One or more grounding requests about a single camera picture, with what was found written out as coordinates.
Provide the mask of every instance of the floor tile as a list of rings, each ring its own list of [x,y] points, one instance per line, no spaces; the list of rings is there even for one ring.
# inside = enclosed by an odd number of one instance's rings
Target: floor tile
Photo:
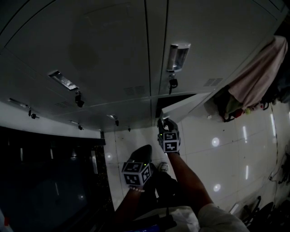
[[[237,142],[186,156],[188,166],[201,179],[213,201],[237,191]]]
[[[107,132],[104,134],[104,136],[106,141],[106,145],[104,146],[106,164],[117,164],[118,158],[116,151],[115,133]]]
[[[272,126],[272,110],[268,108],[264,111],[264,118],[266,122],[266,135],[267,135],[267,172],[270,174],[275,169],[277,160],[277,139],[273,133],[276,131]]]
[[[250,204],[253,200],[263,194],[263,185],[267,182],[266,177],[262,176],[256,181],[250,183],[245,188],[237,192],[237,200],[241,205]]]
[[[239,190],[248,186],[267,169],[267,136],[264,131],[238,141],[239,148]]]
[[[180,144],[180,154],[184,155],[184,141],[183,141],[183,132],[182,126],[179,126],[181,144]],[[130,132],[117,131],[116,132],[116,146],[117,146],[117,155],[119,162],[126,162],[132,152],[138,148],[150,144],[152,146],[152,160],[166,158],[167,155],[161,149],[158,141],[158,128],[157,127],[148,127],[142,129],[131,130]]]
[[[276,125],[278,159],[285,153],[285,147],[290,141],[290,115],[288,104],[277,103],[273,106],[273,116]]]
[[[189,116],[181,121],[187,154],[222,146],[237,140],[234,121],[220,122]]]
[[[277,195],[276,195],[276,199],[275,199],[276,205],[280,205],[286,199],[290,200],[289,193],[290,193],[290,185],[289,184],[288,185],[287,184],[278,185]]]
[[[260,208],[264,207],[270,202],[274,201],[276,192],[276,183],[271,181],[266,181],[266,184],[262,187],[263,194],[261,195]]]
[[[107,164],[107,174],[114,209],[116,210],[124,199],[118,164]]]
[[[237,203],[237,193],[229,195],[217,202],[214,202],[217,206],[226,212],[230,212],[232,207]]]
[[[243,114],[234,121],[238,140],[266,129],[263,110],[252,111],[249,115]]]

